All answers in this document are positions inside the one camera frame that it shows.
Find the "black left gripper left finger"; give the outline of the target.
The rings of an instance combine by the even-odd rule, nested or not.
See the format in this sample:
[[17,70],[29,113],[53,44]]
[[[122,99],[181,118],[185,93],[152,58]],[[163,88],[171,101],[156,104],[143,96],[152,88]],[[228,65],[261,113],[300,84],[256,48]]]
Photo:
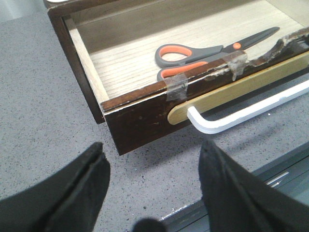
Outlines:
[[93,143],[44,181],[0,202],[2,232],[91,232],[109,187],[103,144]]

